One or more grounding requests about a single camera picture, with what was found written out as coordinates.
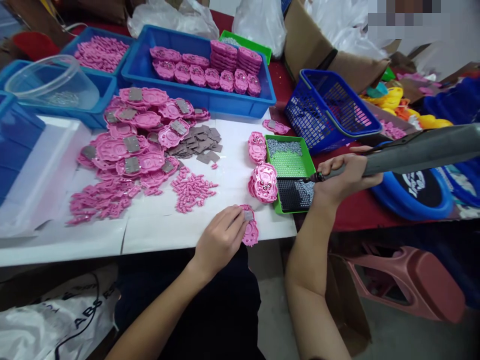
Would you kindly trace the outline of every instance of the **hand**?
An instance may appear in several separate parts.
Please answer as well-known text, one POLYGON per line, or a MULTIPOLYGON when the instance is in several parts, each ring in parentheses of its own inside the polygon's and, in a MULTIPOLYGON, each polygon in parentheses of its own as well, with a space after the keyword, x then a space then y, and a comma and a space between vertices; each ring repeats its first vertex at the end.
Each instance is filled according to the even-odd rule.
MULTIPOLYGON (((360 153, 370 150, 370 146, 351 147, 350 151, 360 153)), ((367 158, 355 154, 344 154, 333 157, 318 165, 318 172, 323 175, 330 174, 330 170, 337 170, 345 164, 345 171, 338 176, 324 182, 315 184, 313 203, 319 206, 334 205, 340 203, 351 194, 365 190, 380 184, 384 178, 382 173, 373 176, 362 177, 367 167, 367 158)))
POLYGON ((191 263, 208 281, 223 269, 239 250, 248 221, 237 205, 220 211, 196 244, 191 263))

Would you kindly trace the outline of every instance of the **blue round object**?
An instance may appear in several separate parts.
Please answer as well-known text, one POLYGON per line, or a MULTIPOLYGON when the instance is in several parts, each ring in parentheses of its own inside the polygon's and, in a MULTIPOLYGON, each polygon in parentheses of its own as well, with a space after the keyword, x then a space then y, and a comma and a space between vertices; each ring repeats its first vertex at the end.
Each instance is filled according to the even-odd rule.
POLYGON ((435 169, 409 174, 386 172, 372 192, 387 208, 411 221, 445 219, 454 206, 447 184, 435 169))

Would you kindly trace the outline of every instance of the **clear plastic container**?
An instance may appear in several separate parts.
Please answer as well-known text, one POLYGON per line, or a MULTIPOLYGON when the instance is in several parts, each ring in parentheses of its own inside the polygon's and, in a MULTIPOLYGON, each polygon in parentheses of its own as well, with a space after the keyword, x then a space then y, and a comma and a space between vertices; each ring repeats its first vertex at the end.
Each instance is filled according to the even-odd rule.
POLYGON ((90 110, 99 101, 95 84, 71 55, 55 55, 28 65, 8 79, 5 91, 20 103, 90 110))

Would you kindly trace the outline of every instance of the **blue plastic basket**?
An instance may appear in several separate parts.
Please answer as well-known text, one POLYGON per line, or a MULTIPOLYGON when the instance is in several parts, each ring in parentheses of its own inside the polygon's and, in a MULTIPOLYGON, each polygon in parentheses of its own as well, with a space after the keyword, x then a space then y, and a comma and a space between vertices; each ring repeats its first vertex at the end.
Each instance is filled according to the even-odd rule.
MULTIPOLYGON (((2 72, 0 72, 0 90, 5 89, 5 83, 13 74, 31 63, 31 61, 15 60, 6 66, 2 72)), ((61 73, 62 70, 56 66, 52 66, 52 72, 61 73)), ((100 99, 92 109, 84 110, 75 107, 27 103, 23 103, 22 106, 25 107, 25 109, 29 109, 34 114, 79 119, 90 129, 105 129, 107 125, 104 120, 104 112, 110 103, 110 100, 118 91, 117 79, 103 71, 93 71, 83 68, 83 72, 98 88, 100 94, 100 99)))
POLYGON ((102 30, 102 29, 99 29, 99 28, 96 28, 96 27, 88 26, 75 39, 73 39, 71 42, 69 42, 62 49, 62 51, 60 51, 60 54, 67 54, 67 55, 74 56, 75 52, 78 50, 77 45, 79 43, 84 43, 84 42, 90 41, 90 39, 93 38, 94 36, 101 36, 101 37, 104 37, 104 38, 114 38, 114 39, 117 39, 119 41, 124 42, 127 45, 130 45, 130 47, 126 51, 125 55, 123 55, 120 63, 118 64, 118 66, 116 67, 114 72, 105 72, 105 71, 95 70, 95 69, 91 69, 89 67, 83 67, 83 66, 81 68, 83 70, 88 69, 89 71, 91 71, 94 74, 113 75, 114 77, 116 77, 116 81, 117 81, 118 87, 120 89, 128 88, 130 86, 130 83, 122 77, 122 67, 124 66, 125 60, 127 59, 128 55, 129 55, 129 52, 132 48, 132 44, 135 42, 134 38, 129 37, 129 36, 124 36, 124 35, 119 35, 117 33, 102 30))
POLYGON ((301 70, 285 115, 312 155, 382 131, 363 101, 331 71, 301 70))
POLYGON ((44 129, 45 123, 22 108, 14 95, 0 91, 0 205, 44 129))
POLYGON ((160 80, 152 65, 150 48, 163 46, 177 50, 181 54, 196 54, 207 59, 212 52, 210 40, 183 32, 146 25, 143 27, 136 43, 121 71, 122 76, 134 86, 142 88, 159 88, 165 90, 171 98, 183 98, 196 108, 207 108, 210 112, 234 114, 261 119, 270 106, 275 105, 272 80, 265 55, 258 74, 261 85, 259 97, 240 95, 207 87, 181 84, 173 81, 160 80))

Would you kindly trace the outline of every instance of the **plastic stool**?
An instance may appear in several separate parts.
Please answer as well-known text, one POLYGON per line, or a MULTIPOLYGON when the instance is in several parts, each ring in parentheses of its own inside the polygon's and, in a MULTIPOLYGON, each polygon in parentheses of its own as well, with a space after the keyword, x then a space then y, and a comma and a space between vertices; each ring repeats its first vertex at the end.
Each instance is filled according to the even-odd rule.
POLYGON ((360 296, 430 320, 452 323, 461 320, 465 296, 432 253, 402 246, 392 257, 380 257, 373 255, 374 245, 364 244, 363 247, 369 254, 344 257, 360 296), (368 289, 355 265, 366 268, 365 275, 373 279, 368 289), (384 297, 395 285, 400 288, 408 305, 384 297), (371 293, 373 288, 378 290, 377 294, 371 293))

